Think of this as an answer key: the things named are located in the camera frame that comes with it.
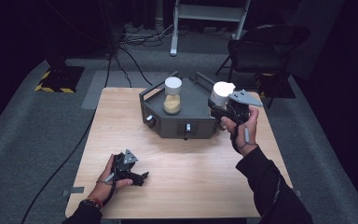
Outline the person's right hand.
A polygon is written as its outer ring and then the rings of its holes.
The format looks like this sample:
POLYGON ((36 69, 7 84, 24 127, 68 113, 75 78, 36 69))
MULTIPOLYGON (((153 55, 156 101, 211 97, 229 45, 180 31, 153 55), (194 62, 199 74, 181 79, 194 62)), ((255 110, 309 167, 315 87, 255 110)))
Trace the person's right hand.
POLYGON ((255 137, 259 111, 255 107, 250 107, 249 112, 248 120, 241 125, 237 125, 227 117, 221 118, 221 122, 226 127, 227 131, 237 135, 236 146, 243 157, 258 147, 255 137))

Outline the grey floor mat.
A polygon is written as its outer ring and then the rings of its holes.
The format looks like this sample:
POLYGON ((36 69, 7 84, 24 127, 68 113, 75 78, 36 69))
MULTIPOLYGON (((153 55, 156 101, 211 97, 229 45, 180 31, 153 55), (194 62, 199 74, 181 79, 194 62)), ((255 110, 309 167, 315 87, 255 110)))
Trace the grey floor mat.
POLYGON ((165 80, 169 75, 169 72, 96 71, 81 107, 95 109, 105 87, 148 88, 165 80))

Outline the white metal stand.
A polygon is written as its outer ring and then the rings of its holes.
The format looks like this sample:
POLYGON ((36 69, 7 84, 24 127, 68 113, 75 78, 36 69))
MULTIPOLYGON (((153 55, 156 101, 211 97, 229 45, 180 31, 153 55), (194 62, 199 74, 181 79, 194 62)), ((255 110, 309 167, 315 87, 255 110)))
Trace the white metal stand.
POLYGON ((181 4, 180 0, 176 0, 173 10, 173 31, 170 55, 174 57, 177 54, 180 19, 236 22, 238 27, 236 32, 232 35, 232 38, 239 40, 251 2, 252 0, 245 0, 243 7, 213 7, 181 4))

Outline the white cup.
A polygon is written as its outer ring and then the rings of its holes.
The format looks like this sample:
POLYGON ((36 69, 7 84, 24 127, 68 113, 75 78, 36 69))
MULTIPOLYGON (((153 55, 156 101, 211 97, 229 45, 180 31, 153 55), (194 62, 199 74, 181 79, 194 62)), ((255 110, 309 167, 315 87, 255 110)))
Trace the white cup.
POLYGON ((228 102, 228 96, 234 92, 236 86, 233 83, 218 81, 213 85, 211 101, 220 107, 225 107, 228 102))

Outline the grey tape strip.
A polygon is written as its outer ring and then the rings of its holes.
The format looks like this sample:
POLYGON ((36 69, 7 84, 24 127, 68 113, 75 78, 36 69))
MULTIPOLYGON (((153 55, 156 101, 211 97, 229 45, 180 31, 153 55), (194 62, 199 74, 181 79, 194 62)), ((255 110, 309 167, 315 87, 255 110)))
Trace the grey tape strip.
POLYGON ((72 187, 70 189, 64 189, 62 191, 62 197, 68 197, 70 196, 72 193, 83 193, 84 192, 84 187, 72 187))

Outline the black folding chair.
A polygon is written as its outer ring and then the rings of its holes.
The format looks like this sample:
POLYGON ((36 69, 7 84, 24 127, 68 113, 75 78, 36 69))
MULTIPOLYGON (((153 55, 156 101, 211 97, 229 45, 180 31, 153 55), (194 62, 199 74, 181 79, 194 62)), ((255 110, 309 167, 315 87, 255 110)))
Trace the black folding chair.
POLYGON ((215 72, 228 68, 238 73, 288 74, 287 65, 293 51, 310 38, 310 29, 291 24, 265 24, 254 27, 238 40, 227 44, 228 56, 215 72))

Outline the black yellow striped base plate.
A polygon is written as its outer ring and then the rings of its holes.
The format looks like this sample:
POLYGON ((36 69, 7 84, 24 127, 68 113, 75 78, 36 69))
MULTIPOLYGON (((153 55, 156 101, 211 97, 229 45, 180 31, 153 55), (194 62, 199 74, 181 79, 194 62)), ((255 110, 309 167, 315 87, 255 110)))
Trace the black yellow striped base plate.
POLYGON ((76 86, 85 68, 68 66, 65 59, 47 58, 48 70, 35 87, 35 91, 76 93, 76 86))

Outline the dark grey scale box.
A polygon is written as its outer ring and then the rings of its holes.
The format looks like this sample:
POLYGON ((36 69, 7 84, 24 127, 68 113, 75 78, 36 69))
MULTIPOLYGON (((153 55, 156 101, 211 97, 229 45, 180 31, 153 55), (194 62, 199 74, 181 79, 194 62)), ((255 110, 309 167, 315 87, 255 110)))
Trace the dark grey scale box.
POLYGON ((139 97, 143 123, 163 138, 211 138, 217 129, 217 120, 210 115, 208 106, 213 84, 213 80, 200 72, 193 77, 182 77, 181 109, 174 115, 163 109, 164 81, 142 91, 139 97))

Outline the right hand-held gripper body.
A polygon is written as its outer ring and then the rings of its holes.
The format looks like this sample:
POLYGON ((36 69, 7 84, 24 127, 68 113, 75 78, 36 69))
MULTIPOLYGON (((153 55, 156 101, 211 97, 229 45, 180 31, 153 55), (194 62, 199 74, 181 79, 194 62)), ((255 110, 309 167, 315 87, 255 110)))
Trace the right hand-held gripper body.
POLYGON ((228 96, 223 116, 243 124, 249 119, 250 105, 262 106, 263 104, 246 90, 234 91, 228 96))

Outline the jar of yellow powder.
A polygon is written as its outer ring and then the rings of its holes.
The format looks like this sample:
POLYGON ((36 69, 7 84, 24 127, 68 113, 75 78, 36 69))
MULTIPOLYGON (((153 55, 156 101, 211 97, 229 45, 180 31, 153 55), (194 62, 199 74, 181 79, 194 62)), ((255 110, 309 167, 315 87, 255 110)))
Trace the jar of yellow powder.
POLYGON ((168 77, 165 79, 165 101, 163 109, 168 114, 176 114, 181 109, 180 91, 182 80, 179 77, 168 77))

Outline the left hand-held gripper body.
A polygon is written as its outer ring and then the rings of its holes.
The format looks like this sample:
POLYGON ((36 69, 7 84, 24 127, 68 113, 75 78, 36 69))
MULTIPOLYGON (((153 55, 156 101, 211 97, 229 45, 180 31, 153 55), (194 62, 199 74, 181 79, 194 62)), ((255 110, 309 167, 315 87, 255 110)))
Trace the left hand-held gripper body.
POLYGON ((126 149, 125 152, 121 152, 115 155, 113 161, 113 181, 117 182, 121 179, 130 179, 132 181, 134 178, 139 178, 139 175, 131 171, 131 168, 137 161, 138 159, 131 153, 129 149, 126 149))

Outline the person's left hand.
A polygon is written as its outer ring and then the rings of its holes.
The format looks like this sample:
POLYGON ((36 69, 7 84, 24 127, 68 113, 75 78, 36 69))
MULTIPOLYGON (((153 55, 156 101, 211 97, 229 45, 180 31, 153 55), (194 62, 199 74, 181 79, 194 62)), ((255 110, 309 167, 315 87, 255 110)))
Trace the person's left hand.
POLYGON ((105 181, 105 179, 111 175, 114 158, 115 155, 112 154, 103 172, 98 177, 94 190, 89 195, 90 197, 97 199, 102 203, 107 202, 111 191, 117 191, 132 184, 131 179, 121 179, 118 180, 116 183, 105 181))

